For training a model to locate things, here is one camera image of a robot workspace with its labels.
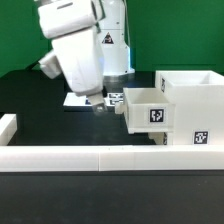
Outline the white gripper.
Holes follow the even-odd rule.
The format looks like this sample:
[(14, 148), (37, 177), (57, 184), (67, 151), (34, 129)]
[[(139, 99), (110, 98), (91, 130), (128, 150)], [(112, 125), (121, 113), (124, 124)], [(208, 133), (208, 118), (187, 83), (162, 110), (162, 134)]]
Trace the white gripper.
[(90, 95), (94, 112), (105, 112), (105, 100), (98, 93), (103, 89), (104, 58), (96, 28), (56, 38), (52, 47), (70, 89), (77, 96)]

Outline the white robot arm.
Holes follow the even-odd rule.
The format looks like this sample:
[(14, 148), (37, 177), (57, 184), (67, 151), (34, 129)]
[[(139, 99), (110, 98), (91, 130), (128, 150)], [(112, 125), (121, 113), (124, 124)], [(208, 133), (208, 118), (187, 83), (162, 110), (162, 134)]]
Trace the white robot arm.
[(62, 74), (93, 111), (107, 110), (104, 82), (134, 72), (126, 0), (34, 0), (52, 50), (39, 60), (51, 79)]

